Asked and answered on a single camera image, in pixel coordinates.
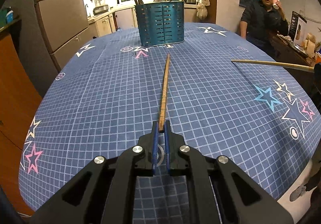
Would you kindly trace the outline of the dark wooden side table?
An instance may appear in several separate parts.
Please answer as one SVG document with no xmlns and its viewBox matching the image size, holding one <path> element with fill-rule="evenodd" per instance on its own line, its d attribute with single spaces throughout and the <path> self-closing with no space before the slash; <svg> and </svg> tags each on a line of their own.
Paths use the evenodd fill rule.
<svg viewBox="0 0 321 224">
<path fill-rule="evenodd" d="M 269 31 L 269 42 L 274 49 L 273 59 L 283 63 L 299 64 L 314 67 L 315 61 L 294 46 L 293 42 L 284 39 L 280 34 Z"/>
</svg>

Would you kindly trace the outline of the seated man in black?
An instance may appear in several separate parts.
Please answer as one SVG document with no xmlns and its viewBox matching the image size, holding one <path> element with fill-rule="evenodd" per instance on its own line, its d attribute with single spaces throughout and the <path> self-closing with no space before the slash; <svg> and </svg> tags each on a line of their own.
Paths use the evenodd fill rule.
<svg viewBox="0 0 321 224">
<path fill-rule="evenodd" d="M 273 50 L 268 38 L 269 31 L 288 35 L 284 9 L 280 1 L 277 5 L 278 10 L 273 8 L 271 0 L 252 0 L 243 11 L 239 24 L 240 36 L 266 53 Z"/>
</svg>

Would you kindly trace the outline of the blue star grid tablecloth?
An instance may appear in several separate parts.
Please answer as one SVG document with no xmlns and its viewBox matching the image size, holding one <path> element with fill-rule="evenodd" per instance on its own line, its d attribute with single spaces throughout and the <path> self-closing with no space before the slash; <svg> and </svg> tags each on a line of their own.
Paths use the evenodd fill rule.
<svg viewBox="0 0 321 224">
<path fill-rule="evenodd" d="M 215 24 L 143 47 L 81 47 L 29 127 L 30 223 L 292 223 L 278 199 L 311 159 L 320 113 L 266 53 Z"/>
</svg>

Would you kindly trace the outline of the white paper cup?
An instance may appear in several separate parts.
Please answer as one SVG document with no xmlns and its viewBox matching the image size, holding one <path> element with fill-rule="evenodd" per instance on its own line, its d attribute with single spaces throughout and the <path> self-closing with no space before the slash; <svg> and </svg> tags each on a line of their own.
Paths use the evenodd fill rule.
<svg viewBox="0 0 321 224">
<path fill-rule="evenodd" d="M 279 0 L 271 0 L 271 1 L 272 1 L 272 6 L 273 6 L 273 8 L 276 9 L 276 10 L 278 10 L 278 9 L 279 9 L 279 6 L 277 5 L 277 2 L 278 2 Z"/>
</svg>

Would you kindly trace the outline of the orange wooden cabinet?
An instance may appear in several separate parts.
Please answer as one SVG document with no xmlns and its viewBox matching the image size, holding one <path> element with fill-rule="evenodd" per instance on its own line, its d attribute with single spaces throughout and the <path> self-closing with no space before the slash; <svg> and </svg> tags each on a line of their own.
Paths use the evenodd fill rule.
<svg viewBox="0 0 321 224">
<path fill-rule="evenodd" d="M 19 213 L 32 215 L 20 194 L 18 174 L 24 140 L 41 96 L 15 49 L 20 30 L 20 18 L 1 28 L 1 188 Z"/>
</svg>

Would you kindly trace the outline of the teal perforated utensil holder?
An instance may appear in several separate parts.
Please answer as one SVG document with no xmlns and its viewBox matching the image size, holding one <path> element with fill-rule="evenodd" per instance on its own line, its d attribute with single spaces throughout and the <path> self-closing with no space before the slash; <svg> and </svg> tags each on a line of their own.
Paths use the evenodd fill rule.
<svg viewBox="0 0 321 224">
<path fill-rule="evenodd" d="M 184 3 L 162 1 L 135 6 L 141 45 L 144 47 L 184 42 Z"/>
</svg>

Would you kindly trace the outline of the toaster oven on counter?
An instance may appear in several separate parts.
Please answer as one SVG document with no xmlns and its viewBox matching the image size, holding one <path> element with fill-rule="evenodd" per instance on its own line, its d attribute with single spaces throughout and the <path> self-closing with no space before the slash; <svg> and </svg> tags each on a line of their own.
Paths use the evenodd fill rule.
<svg viewBox="0 0 321 224">
<path fill-rule="evenodd" d="M 97 7 L 94 7 L 93 15 L 96 16 L 96 15 L 99 15 L 99 14 L 102 14 L 102 13 L 105 13 L 105 12 L 108 12 L 108 11 L 109 11 L 109 6 L 107 4 L 99 5 Z"/>
</svg>

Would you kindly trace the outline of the blue lidded cup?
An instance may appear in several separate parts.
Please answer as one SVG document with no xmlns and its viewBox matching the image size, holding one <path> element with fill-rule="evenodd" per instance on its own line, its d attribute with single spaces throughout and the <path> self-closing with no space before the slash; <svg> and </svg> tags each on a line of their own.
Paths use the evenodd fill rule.
<svg viewBox="0 0 321 224">
<path fill-rule="evenodd" d="M 14 19 L 14 13 L 13 13 L 12 10 L 10 10 L 6 14 L 6 22 L 7 22 L 7 24 L 12 23 L 13 19 Z"/>
</svg>

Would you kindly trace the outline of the silver refrigerator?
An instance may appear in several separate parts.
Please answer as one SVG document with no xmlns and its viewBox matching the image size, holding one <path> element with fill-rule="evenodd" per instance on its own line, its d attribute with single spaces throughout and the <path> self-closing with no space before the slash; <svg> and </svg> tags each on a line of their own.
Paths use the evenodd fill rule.
<svg viewBox="0 0 321 224">
<path fill-rule="evenodd" d="M 40 96 L 76 52 L 92 40 L 83 0 L 5 0 L 21 19 L 18 56 Z"/>
</svg>

